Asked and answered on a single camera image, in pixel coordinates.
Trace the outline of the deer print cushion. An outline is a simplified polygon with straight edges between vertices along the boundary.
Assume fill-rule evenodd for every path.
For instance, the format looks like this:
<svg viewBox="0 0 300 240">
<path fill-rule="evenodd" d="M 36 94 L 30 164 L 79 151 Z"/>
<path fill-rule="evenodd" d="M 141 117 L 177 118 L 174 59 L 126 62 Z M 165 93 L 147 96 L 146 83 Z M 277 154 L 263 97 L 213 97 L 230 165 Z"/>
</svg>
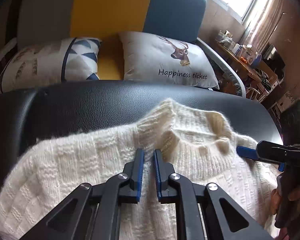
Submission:
<svg viewBox="0 0 300 240">
<path fill-rule="evenodd" d="M 199 46 L 134 31 L 119 36 L 125 80 L 219 88 L 215 72 Z"/>
</svg>

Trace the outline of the geometric pattern cushion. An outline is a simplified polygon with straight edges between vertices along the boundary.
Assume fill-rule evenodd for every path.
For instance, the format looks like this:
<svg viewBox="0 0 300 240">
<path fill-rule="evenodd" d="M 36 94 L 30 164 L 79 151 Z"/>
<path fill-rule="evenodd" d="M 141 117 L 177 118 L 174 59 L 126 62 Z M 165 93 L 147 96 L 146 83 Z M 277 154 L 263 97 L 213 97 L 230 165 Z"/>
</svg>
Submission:
<svg viewBox="0 0 300 240">
<path fill-rule="evenodd" d="M 0 70 L 0 94 L 66 81 L 98 80 L 98 52 L 94 37 L 66 38 L 25 47 Z"/>
</svg>

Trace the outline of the multicolour sofa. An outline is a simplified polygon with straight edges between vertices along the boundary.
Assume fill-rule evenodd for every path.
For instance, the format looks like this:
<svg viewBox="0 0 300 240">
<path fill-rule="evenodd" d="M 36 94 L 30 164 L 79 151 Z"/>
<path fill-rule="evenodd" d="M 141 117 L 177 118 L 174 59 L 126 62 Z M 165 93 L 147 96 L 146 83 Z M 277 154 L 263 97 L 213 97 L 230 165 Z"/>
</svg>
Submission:
<svg viewBox="0 0 300 240">
<path fill-rule="evenodd" d="M 17 21 L 16 33 L 0 51 L 0 70 L 25 47 L 94 37 L 102 41 L 97 57 L 99 79 L 90 81 L 125 80 L 119 34 L 134 31 L 199 46 L 216 77 L 225 76 L 238 96 L 246 95 L 240 77 L 198 36 L 207 0 L 35 0 L 19 4 L 23 17 Z"/>
</svg>

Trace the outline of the cream knitted sweater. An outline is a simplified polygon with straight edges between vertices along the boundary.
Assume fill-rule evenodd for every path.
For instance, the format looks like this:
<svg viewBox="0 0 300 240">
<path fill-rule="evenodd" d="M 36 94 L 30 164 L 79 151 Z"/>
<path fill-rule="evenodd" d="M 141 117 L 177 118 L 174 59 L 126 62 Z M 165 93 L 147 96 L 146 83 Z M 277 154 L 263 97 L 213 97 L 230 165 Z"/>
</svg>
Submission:
<svg viewBox="0 0 300 240">
<path fill-rule="evenodd" d="M 139 121 L 62 138 L 44 140 L 30 148 L 7 176 L 0 192 L 0 236 L 20 239 L 81 183 L 104 183 L 145 152 L 141 199 L 122 207 L 121 239 L 175 239 L 175 208 L 158 202 L 153 152 L 190 181 L 216 183 L 271 236 L 276 237 L 270 213 L 277 170 L 242 159 L 237 146 L 257 142 L 235 132 L 218 112 L 162 101 Z"/>
</svg>

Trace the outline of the cluttered wooden side table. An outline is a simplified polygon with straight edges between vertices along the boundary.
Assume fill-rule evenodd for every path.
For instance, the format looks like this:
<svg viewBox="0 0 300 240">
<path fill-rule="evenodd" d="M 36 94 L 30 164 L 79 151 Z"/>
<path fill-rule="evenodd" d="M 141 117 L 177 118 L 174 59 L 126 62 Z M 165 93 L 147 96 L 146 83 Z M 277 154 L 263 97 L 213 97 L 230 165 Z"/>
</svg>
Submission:
<svg viewBox="0 0 300 240">
<path fill-rule="evenodd" d="M 241 45 L 228 31 L 220 31 L 215 38 L 225 61 L 243 81 L 247 98 L 262 102 L 284 79 L 285 63 L 272 45 L 260 54 L 253 45 Z"/>
</svg>

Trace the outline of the beige window curtain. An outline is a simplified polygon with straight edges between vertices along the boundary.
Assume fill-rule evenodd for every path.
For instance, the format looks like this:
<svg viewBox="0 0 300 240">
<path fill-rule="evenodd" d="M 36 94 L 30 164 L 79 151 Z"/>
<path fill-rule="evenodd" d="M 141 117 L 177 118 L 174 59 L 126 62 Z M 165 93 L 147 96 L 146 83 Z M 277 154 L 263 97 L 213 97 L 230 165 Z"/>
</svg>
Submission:
<svg viewBox="0 0 300 240">
<path fill-rule="evenodd" d="M 284 0 L 257 0 L 248 18 L 248 34 L 244 44 L 260 53 L 266 46 L 282 15 Z"/>
</svg>

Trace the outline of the black leather ottoman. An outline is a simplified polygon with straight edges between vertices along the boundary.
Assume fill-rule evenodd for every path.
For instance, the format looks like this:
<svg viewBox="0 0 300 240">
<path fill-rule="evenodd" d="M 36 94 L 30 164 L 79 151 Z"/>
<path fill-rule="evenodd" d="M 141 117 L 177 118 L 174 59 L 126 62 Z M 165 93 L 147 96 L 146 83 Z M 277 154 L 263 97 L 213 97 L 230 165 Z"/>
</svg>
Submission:
<svg viewBox="0 0 300 240">
<path fill-rule="evenodd" d="M 221 112 L 236 132 L 257 141 L 282 142 L 260 103 L 203 88 L 83 81 L 15 90 L 0 94 L 0 188 L 17 159 L 37 141 L 129 124 L 166 98 Z"/>
</svg>

